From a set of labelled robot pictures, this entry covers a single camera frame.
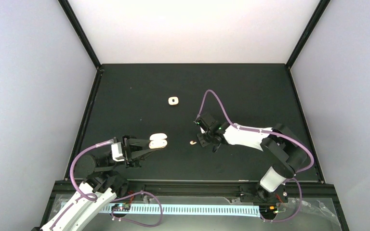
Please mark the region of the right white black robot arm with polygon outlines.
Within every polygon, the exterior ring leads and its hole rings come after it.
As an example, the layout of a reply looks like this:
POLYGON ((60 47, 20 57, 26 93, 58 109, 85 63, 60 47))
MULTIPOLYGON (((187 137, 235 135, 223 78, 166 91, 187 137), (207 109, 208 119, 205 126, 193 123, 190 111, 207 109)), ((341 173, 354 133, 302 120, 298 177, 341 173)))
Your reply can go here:
POLYGON ((274 128, 251 128, 228 122, 220 123, 208 113, 199 115, 194 123, 199 126, 197 138, 201 146, 213 145, 216 152, 223 145, 250 147, 270 156, 270 167, 255 188, 256 197, 263 202, 269 201, 275 190, 294 177, 304 167, 308 154, 289 137, 291 131, 284 125, 274 128))

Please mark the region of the pink earbuds charging case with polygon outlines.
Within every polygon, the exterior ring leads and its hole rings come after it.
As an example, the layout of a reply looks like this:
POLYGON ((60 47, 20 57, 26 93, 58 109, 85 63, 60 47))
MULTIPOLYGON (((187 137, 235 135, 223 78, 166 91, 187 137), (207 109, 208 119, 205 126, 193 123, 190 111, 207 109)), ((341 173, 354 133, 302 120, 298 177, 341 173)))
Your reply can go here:
POLYGON ((174 96, 174 97, 170 97, 168 99, 168 104, 169 105, 177 105, 179 103, 179 98, 174 96))

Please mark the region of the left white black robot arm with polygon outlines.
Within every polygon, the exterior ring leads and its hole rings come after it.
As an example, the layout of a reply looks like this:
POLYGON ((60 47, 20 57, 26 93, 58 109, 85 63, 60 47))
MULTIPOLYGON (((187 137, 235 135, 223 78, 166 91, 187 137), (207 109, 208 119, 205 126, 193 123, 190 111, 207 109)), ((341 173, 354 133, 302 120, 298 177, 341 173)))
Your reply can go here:
POLYGON ((81 151, 72 161, 69 169, 69 179, 74 194, 66 204, 41 227, 34 227, 35 231, 81 231, 87 224, 105 208, 109 203, 111 217, 116 219, 116 212, 128 212, 133 208, 132 200, 136 196, 153 194, 143 190, 129 192, 129 182, 116 167, 139 167, 139 162, 155 151, 167 146, 167 135, 156 133, 148 139, 137 139, 132 136, 124 136, 121 141, 116 138, 94 144, 81 151), (88 152, 110 146, 111 151, 106 157, 97 159, 90 156, 92 167, 85 174, 83 181, 77 183, 75 179, 75 167, 82 163, 83 158, 88 157, 88 152))

